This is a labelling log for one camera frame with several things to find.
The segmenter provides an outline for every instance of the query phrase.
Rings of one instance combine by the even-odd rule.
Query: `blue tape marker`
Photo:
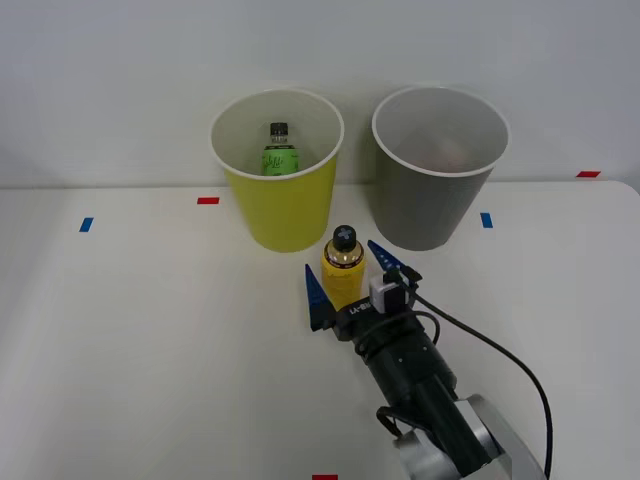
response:
[[[491,221],[490,213],[481,213],[480,218],[482,219],[482,226],[484,228],[493,228],[493,222]]]
[[[91,228],[91,224],[93,223],[93,217],[86,217],[82,221],[82,225],[80,225],[80,232],[86,233]]]

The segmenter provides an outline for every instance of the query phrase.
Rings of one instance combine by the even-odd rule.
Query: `white table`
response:
[[[220,204],[196,205],[202,195]],[[84,217],[95,220],[79,233]],[[488,184],[450,242],[425,253],[385,241],[363,187],[335,189],[323,242],[340,223],[415,267],[426,298],[537,373],[555,478],[636,477],[633,190]],[[352,344],[309,330],[304,264],[320,272],[321,244],[263,249],[228,189],[2,191],[0,247],[3,480],[405,478]],[[524,374],[447,324],[439,348],[459,393],[490,398],[542,459],[542,409]]]

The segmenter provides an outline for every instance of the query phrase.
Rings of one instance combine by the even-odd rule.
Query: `green bottle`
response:
[[[267,177],[290,175],[298,171],[298,150],[289,145],[289,126],[284,122],[271,124],[271,144],[262,153],[262,174]]]

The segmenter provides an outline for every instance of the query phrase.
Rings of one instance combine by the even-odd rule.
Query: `bottle label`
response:
[[[269,145],[262,154],[262,174],[268,177],[298,171],[298,150],[293,145]]]

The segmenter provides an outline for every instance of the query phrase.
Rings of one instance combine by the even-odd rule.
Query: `black cable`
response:
[[[402,312],[399,313],[397,315],[394,315],[393,317],[389,317],[385,320],[383,320],[380,323],[376,323],[373,327],[371,327],[369,330],[366,330],[362,335],[360,335],[355,341],[355,349],[356,349],[356,353],[358,355],[360,355],[362,353],[362,343],[365,341],[365,339],[371,335],[373,332],[386,327],[387,325],[397,322],[398,320],[403,320],[405,318],[408,317],[427,317],[429,319],[431,319],[431,321],[433,322],[433,324],[436,327],[436,331],[433,335],[433,340],[432,343],[435,345],[438,342],[438,339],[440,338],[440,322],[438,321],[438,319],[436,317],[434,317],[431,313],[429,312],[420,312],[420,311],[413,311],[413,310],[409,310],[407,312]]]
[[[415,290],[411,290],[406,285],[403,285],[403,284],[401,284],[401,285],[409,293],[409,296],[413,297],[415,300],[420,302],[422,305],[427,307],[429,310],[431,310],[431,311],[437,313],[438,315],[440,315],[442,318],[447,320],[449,323],[452,323],[453,325],[455,325],[456,327],[460,328],[461,330],[464,330],[468,334],[473,335],[476,338],[479,338],[480,340],[485,342],[487,345],[493,347],[494,349],[499,351],[501,354],[503,354],[505,357],[507,357],[509,360],[514,362],[516,365],[518,365],[524,371],[524,373],[526,373],[529,376],[529,378],[531,379],[533,384],[536,386],[536,389],[538,390],[538,393],[540,394],[540,399],[542,400],[542,406],[544,408],[544,417],[545,417],[545,422],[546,422],[546,425],[547,425],[547,453],[546,453],[545,461],[544,461],[544,475],[545,475],[545,477],[550,478],[550,476],[551,476],[551,462],[552,462],[552,458],[553,458],[553,421],[551,419],[551,407],[549,406],[549,400],[547,399],[547,394],[545,393],[544,388],[542,388],[542,384],[540,383],[538,378],[535,376],[535,374],[531,371],[531,369],[529,367],[527,367],[527,365],[525,365],[525,363],[522,360],[520,360],[518,357],[516,357],[513,353],[511,353],[509,350],[507,350],[503,346],[501,346],[498,343],[494,342],[489,337],[484,336],[483,334],[481,334],[477,330],[474,330],[473,328],[467,326],[466,324],[464,324],[460,320],[452,317],[448,313],[443,312],[442,310],[440,310],[435,305],[427,302],[424,298],[422,298],[420,295],[418,295],[415,292]]]

